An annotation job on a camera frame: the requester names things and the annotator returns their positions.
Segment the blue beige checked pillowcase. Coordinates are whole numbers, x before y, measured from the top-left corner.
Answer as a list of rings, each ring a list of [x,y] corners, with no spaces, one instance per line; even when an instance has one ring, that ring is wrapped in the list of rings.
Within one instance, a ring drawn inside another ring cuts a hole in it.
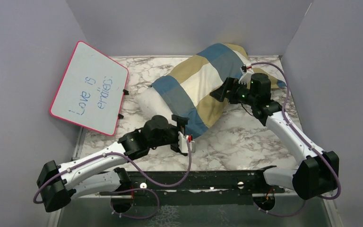
[[[222,116],[227,101],[218,102],[210,92],[227,77],[240,79],[241,66],[250,64],[245,49],[235,44],[213,44],[176,65],[156,79],[154,88],[172,115],[189,118],[186,133],[198,138]]]

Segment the pink framed whiteboard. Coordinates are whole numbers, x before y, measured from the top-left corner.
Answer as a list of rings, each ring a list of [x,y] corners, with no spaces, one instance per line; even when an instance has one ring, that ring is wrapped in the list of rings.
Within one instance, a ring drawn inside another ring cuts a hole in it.
[[[112,136],[128,77],[126,67],[79,41],[52,101],[50,114]]]

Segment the white pillow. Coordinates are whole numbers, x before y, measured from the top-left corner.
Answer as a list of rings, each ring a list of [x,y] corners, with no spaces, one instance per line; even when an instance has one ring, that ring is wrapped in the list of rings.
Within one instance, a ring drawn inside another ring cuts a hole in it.
[[[151,119],[155,115],[161,115],[169,123],[175,123],[172,120],[172,111],[154,88],[149,87],[137,95],[136,100],[146,118]]]

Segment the aluminium frame rail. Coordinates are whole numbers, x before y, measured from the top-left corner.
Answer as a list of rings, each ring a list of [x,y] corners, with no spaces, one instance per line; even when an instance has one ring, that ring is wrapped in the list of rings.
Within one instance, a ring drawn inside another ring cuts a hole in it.
[[[103,193],[111,197],[114,213],[125,216],[134,205],[255,205],[271,214],[275,193],[290,189],[304,201],[336,190],[341,192],[338,180],[339,157],[333,152],[320,151],[305,140],[301,133],[290,132],[285,126],[277,134],[290,149],[296,151],[299,167],[296,170],[268,166],[258,170],[144,172],[137,168],[127,172],[121,165],[133,164],[146,156],[150,149],[170,145],[186,145],[191,158],[192,143],[175,127],[159,130],[137,129],[125,134],[104,150],[84,159],[56,164],[44,164],[37,179],[36,196],[47,212],[67,206],[73,199]]]

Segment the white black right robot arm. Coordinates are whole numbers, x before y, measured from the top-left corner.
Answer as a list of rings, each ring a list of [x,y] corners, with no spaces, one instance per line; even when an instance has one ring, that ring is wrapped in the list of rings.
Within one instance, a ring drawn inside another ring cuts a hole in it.
[[[304,200],[336,190],[341,193],[338,179],[339,157],[326,152],[311,141],[291,120],[281,104],[271,99],[271,81],[266,74],[254,73],[249,84],[227,78],[223,85],[210,93],[216,101],[249,105],[253,116],[270,129],[295,158],[296,170],[266,167],[254,179],[254,187],[266,192],[272,186],[294,190]]]

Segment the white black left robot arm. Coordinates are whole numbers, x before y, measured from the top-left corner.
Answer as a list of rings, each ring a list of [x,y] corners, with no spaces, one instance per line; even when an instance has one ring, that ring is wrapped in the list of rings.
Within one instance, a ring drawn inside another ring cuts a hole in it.
[[[37,178],[35,204],[43,204],[46,212],[67,206],[72,199],[96,192],[116,191],[124,194],[130,182],[117,171],[104,173],[111,167],[130,163],[146,156],[150,150],[169,145],[171,150],[191,157],[191,137],[186,134],[189,118],[172,115],[175,125],[161,115],[155,115],[143,127],[124,134],[99,152],[67,163],[54,160],[45,163]]]

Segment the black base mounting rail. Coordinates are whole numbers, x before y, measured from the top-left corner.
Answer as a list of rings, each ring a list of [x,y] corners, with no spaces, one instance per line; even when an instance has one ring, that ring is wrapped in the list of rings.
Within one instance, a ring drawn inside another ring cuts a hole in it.
[[[284,193],[284,188],[265,183],[260,170],[191,171],[175,187],[158,186],[138,171],[121,171],[121,186],[115,192],[100,192],[110,196],[114,204],[134,206],[189,206],[189,205],[252,205]]]

